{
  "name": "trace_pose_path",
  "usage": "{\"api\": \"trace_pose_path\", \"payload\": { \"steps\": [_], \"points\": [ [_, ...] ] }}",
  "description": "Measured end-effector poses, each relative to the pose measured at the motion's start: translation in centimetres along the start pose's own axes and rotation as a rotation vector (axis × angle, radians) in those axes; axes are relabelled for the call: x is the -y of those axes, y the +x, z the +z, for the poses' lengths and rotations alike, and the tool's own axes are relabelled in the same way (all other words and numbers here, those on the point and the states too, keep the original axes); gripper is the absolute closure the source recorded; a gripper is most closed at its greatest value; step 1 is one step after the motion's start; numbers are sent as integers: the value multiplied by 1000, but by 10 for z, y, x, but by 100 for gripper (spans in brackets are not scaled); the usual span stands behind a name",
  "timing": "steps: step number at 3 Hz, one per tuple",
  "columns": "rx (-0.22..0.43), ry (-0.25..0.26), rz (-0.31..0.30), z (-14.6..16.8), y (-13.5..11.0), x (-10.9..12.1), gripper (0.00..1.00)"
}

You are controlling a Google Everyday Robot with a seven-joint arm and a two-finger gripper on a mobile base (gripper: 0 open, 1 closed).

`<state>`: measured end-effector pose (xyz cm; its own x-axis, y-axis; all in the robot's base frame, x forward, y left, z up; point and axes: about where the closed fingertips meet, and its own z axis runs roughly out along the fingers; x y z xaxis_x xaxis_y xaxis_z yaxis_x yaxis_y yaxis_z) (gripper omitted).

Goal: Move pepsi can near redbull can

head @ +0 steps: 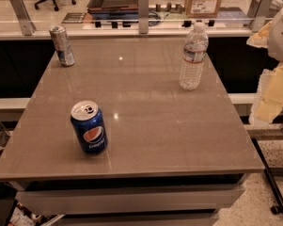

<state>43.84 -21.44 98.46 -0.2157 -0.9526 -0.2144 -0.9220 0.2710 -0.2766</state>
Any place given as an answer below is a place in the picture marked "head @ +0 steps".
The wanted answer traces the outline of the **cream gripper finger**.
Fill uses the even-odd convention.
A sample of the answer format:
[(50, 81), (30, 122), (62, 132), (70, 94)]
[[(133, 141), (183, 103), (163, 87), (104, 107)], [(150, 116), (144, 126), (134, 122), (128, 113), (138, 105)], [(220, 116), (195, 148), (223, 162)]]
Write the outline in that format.
[(268, 48), (268, 39), (271, 31), (272, 21), (265, 24), (257, 33), (246, 41), (246, 44), (256, 48)]
[(270, 124), (283, 110), (283, 62), (272, 71), (264, 69), (251, 107), (251, 124)]

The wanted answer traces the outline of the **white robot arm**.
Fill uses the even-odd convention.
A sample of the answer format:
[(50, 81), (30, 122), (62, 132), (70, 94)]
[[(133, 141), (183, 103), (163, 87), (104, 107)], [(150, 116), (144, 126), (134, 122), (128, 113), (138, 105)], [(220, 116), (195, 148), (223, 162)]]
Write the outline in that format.
[(278, 61), (272, 71), (264, 69), (260, 75), (251, 107), (249, 122), (263, 127), (272, 123), (283, 110), (283, 8), (271, 22), (253, 34), (246, 44), (266, 48), (268, 56)]

